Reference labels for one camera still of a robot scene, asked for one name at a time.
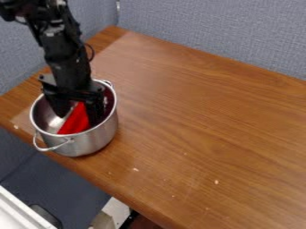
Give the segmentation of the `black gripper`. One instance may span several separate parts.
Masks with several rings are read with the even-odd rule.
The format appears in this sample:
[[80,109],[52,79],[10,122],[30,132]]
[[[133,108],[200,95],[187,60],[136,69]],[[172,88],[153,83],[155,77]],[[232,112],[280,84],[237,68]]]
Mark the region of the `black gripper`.
[[84,102],[88,123],[96,126],[104,119],[105,88],[92,79],[88,57],[48,56],[45,62],[50,67],[50,74],[41,75],[38,81],[53,113],[58,117],[65,117],[70,111],[70,102]]

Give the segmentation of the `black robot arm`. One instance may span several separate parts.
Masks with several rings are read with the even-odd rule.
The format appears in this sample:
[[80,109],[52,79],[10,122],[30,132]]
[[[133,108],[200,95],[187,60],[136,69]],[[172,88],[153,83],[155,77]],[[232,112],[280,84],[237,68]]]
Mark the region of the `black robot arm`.
[[105,88],[90,77],[94,51],[81,40],[80,23],[73,18],[66,0],[0,0],[0,17],[28,26],[44,51],[50,68],[41,75],[41,92],[52,111],[60,117],[70,111],[72,102],[85,106],[88,123],[102,120]]

